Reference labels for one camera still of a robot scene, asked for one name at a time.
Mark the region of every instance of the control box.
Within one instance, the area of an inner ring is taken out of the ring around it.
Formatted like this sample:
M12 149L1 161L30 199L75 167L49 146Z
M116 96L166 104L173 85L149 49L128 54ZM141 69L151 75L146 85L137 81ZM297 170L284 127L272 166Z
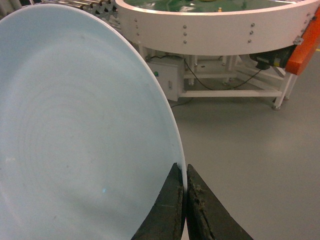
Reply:
M185 63L178 57L153 57L147 62L166 98L178 101L184 90Z

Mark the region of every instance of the cable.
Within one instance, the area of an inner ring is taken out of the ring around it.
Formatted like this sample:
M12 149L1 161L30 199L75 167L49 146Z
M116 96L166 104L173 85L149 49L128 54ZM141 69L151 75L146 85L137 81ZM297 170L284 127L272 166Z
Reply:
M251 79L253 79L253 78L254 78L258 73L260 73L260 72L261 72L261 69L260 69L258 72L256 72L254 75L252 75L248 80L244 81L243 83L239 84L238 86L229 87L229 88L225 89L225 91L226 91L226 90L231 90L231 89L236 89L236 88L238 88L238 87L246 84L247 82L249 82Z
M185 60L185 59L183 59L184 60L184 63L185 63L185 65L187 66L187 68L190 70L190 72L193 74L193 76L195 77L195 79L202 85L202 86L204 86L206 89L209 89L209 90L214 90L214 89L211 89L210 87L207 87L206 85L204 85L200 80L199 80L199 78L195 75L195 73L191 70L191 68L189 67L189 65L188 65L188 63L187 63L187 61Z
M176 105L170 106L170 108L171 108L171 109L173 109L174 107L177 107L177 106L181 106L181 105L188 104L188 103L190 103L193 99L194 99L194 98L192 97L190 100L185 101L185 102L180 103L180 104L176 104Z

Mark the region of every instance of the gray floor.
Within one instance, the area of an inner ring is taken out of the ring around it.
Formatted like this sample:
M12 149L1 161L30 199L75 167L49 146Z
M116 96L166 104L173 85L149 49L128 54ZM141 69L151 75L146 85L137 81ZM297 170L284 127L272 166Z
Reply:
M317 51L280 111L261 98L172 109L186 163L255 240L320 240L319 63Z

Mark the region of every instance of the plate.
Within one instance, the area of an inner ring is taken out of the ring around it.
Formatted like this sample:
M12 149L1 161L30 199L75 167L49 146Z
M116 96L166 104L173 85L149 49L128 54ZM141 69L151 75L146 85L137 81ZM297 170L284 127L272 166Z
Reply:
M134 48L98 18L38 4L0 21L0 239L131 239L184 154Z

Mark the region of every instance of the orange panel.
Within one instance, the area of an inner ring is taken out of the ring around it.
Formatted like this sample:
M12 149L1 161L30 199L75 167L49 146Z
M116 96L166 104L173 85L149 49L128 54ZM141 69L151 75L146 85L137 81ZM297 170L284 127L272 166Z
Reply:
M302 38L302 44L296 46L285 67L287 72L295 75L303 72L320 44L320 7L315 12Z

